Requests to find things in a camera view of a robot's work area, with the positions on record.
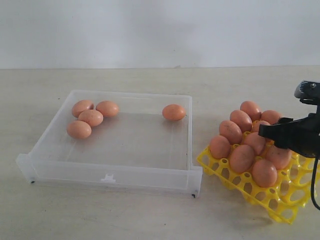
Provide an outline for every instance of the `black wire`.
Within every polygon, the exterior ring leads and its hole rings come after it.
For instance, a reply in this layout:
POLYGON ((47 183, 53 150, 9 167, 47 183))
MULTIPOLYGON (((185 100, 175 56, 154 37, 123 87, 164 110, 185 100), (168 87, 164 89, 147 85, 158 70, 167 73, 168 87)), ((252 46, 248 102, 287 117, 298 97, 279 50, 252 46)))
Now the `black wire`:
POLYGON ((320 157, 320 154, 318 154, 316 156, 316 158, 314 159, 314 166, 313 166, 312 177, 311 177, 311 189, 310 189, 312 203, 318 210, 320 210, 320 206, 317 204, 316 199, 315 199, 315 183, 316 183, 316 175, 317 175, 317 167, 318 167, 319 157, 320 157))

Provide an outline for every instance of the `stacked egg tray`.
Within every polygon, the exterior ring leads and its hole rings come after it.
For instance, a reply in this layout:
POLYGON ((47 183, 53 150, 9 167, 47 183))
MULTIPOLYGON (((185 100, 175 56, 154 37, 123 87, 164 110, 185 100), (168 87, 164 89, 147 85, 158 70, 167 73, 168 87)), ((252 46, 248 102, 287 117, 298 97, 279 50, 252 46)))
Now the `stacked egg tray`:
MULTIPOLYGON (((244 132, 245 138, 250 132, 244 132)), ((267 143, 264 152, 255 157, 255 161, 264 158, 273 142, 267 143)), ((231 152, 239 144, 231 146, 231 152)), ((228 158, 215 159, 207 147, 197 157, 203 171, 211 176, 216 175, 222 184, 229 190, 238 189, 244 199, 252 205, 261 205, 269 216, 279 223, 292 224, 299 207, 305 207, 310 198, 311 175, 313 171, 313 158, 303 157, 292 152, 288 166, 278 170, 277 181, 272 187, 260 187, 252 178, 252 167, 241 174, 231 170, 228 158)), ((320 172, 316 174, 316 181, 320 178, 320 172)))

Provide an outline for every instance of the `transparent plastic tray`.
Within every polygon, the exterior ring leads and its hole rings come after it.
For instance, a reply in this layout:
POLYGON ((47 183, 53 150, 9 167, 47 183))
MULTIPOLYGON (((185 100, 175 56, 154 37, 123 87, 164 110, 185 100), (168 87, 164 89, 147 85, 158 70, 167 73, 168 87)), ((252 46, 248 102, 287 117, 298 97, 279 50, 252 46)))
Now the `transparent plastic tray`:
POLYGON ((203 169, 192 163, 192 98, 73 90, 36 145, 16 162, 30 183, 118 190, 190 194, 198 197, 203 169), (67 132, 73 105, 84 99, 118 104, 86 139, 67 132), (162 110, 179 104, 181 121, 169 122, 162 110))

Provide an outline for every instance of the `white table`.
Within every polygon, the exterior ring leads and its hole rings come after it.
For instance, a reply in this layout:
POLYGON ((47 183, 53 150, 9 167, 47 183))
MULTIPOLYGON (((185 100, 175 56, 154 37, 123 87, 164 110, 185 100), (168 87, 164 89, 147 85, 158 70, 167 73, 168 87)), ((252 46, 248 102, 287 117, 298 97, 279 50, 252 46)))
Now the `white table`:
POLYGON ((293 93, 301 80, 319 78, 320 66, 0 70, 0 239, 319 238, 320 212, 311 202, 293 225, 275 223, 214 176, 203 175, 200 197, 193 199, 32 186, 15 163, 19 153, 32 149, 72 89, 191 95, 195 159, 244 100, 294 118, 315 111, 293 93))

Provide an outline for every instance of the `egg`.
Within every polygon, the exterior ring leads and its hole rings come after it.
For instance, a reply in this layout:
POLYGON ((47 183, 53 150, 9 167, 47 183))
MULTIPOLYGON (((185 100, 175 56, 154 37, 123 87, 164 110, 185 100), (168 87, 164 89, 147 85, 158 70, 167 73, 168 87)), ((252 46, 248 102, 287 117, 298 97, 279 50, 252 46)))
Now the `egg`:
POLYGON ((234 110, 230 114, 230 121, 237 124, 241 131, 250 132, 252 129, 252 120, 248 114, 241 110, 234 110))
POLYGON ((119 112, 118 105, 113 101, 102 101, 95 107, 106 118, 115 117, 119 112))
POLYGON ((71 113, 74 117, 79 117, 84 110, 94 109, 94 103, 91 100, 81 100, 73 105, 71 113))
POLYGON ((210 141, 209 150, 215 159, 227 158, 231 150, 230 142, 224 136, 215 136, 210 141))
POLYGON ((255 151, 249 145, 240 145, 233 150, 229 158, 230 168, 237 174, 251 168, 255 161, 255 151))
POLYGON ((245 137, 243 144, 252 147, 255 155, 260 156, 266 148, 266 139, 259 136, 257 132, 253 132, 245 137))
POLYGON ((261 109, 253 101, 244 101, 240 106, 240 110, 248 114, 252 122, 261 119, 261 109))
POLYGON ((258 160, 252 168, 252 178, 261 188, 269 188, 275 185, 278 173, 275 165, 265 159, 258 160))
POLYGON ((270 125, 270 123, 268 123, 267 121, 263 121, 263 120, 257 121, 256 123, 253 124, 251 132, 253 132, 253 133, 259 132, 259 127, 260 127, 261 124, 262 125, 268 125, 268 126, 270 125))
POLYGON ((178 104, 170 104, 162 110, 162 115, 169 121, 179 121, 186 116, 186 110, 178 104))
POLYGON ((102 123, 104 116, 97 110, 89 109, 80 113, 78 120, 86 122, 90 127, 95 127, 102 123))
POLYGON ((85 139, 91 135, 91 127, 84 121, 76 120, 68 124, 66 132, 72 138, 85 139))
POLYGON ((267 110, 262 113, 261 120, 266 121, 272 125, 276 124, 281 117, 281 113, 274 110, 267 110))
POLYGON ((291 160, 290 149, 281 149, 272 145, 266 152, 265 159, 273 163, 277 170, 286 168, 291 160))
POLYGON ((219 126, 220 135, 226 137, 230 144, 239 144, 242 141, 242 132, 240 127, 233 121, 224 120, 219 126))

